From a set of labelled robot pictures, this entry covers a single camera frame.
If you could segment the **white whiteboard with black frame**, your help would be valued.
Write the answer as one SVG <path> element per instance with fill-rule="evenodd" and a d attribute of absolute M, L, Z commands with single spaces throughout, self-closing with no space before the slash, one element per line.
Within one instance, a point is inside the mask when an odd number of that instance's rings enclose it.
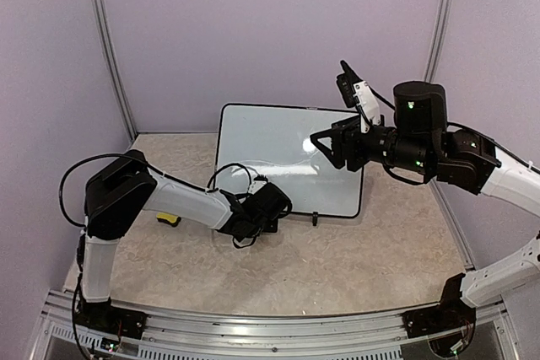
<path fill-rule="evenodd" d="M 292 201 L 295 214 L 355 218 L 360 213 L 363 173 L 335 169 L 310 135 L 350 117 L 345 110 L 227 104 L 220 113 L 214 184 L 245 192 L 264 175 Z"/>

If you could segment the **yellow black whiteboard eraser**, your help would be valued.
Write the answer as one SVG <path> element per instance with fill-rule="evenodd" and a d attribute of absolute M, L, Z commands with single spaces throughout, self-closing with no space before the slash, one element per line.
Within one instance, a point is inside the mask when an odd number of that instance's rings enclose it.
<path fill-rule="evenodd" d="M 165 213 L 165 212 L 159 212 L 156 215 L 156 219 L 159 223 L 169 225 L 172 228 L 176 228 L 181 222 L 181 217 L 178 217 L 176 215 L 172 215 L 169 213 Z"/>

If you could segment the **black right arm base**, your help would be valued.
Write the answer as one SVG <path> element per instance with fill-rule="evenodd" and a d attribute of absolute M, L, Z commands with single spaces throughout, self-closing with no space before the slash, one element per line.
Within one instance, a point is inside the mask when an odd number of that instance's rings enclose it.
<path fill-rule="evenodd" d="M 428 336 L 430 350 L 440 358 L 457 358 L 474 337 L 476 309 L 462 302 L 460 287 L 464 277 L 459 273 L 449 278 L 437 304 L 402 314 L 408 339 Z"/>

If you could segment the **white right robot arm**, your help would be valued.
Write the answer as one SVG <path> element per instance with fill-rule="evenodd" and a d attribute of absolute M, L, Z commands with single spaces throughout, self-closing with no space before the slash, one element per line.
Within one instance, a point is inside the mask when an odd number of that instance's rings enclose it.
<path fill-rule="evenodd" d="M 393 95 L 393 126 L 349 118 L 311 134 L 311 143 L 337 169 L 356 172 L 377 162 L 396 180 L 402 177 L 393 169 L 404 169 L 424 183 L 437 180 L 539 214 L 539 170 L 467 126 L 450 131 L 442 86 L 410 81 Z"/>

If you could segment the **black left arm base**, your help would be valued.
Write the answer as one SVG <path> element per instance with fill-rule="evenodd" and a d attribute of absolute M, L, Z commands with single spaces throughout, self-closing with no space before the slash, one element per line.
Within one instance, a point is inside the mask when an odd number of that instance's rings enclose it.
<path fill-rule="evenodd" d="M 108 299 L 88 303 L 74 296 L 71 305 L 73 338 L 84 358 L 122 352 L 124 343 L 143 338 L 148 316 L 141 311 L 114 306 Z"/>

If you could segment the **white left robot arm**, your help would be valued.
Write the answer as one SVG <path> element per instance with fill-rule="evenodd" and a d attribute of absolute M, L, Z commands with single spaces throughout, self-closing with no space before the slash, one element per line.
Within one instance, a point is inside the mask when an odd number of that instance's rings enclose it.
<path fill-rule="evenodd" d="M 100 330 L 117 323 L 117 310 L 107 303 L 116 248 L 140 212 L 172 214 L 240 243 L 272 231 L 291 210 L 291 200 L 266 179 L 254 191 L 238 195 L 167 175 L 136 149 L 116 156 L 85 186 L 81 292 L 86 318 Z"/>

